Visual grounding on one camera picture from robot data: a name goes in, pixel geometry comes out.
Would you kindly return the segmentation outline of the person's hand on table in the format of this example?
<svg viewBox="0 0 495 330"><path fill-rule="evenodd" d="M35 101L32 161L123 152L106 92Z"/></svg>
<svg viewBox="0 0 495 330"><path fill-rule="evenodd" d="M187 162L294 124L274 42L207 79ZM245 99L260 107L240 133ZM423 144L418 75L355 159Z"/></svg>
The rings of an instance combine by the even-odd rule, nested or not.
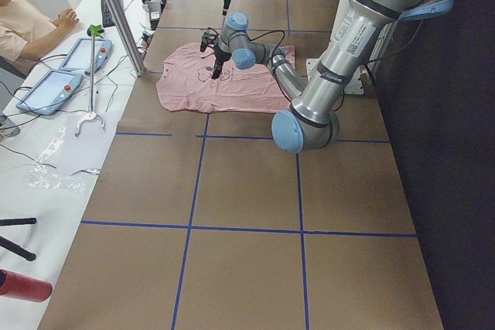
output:
<svg viewBox="0 0 495 330"><path fill-rule="evenodd" d="M73 9L65 9L59 15L55 21L58 27L74 27L80 19L77 13Z"/></svg>

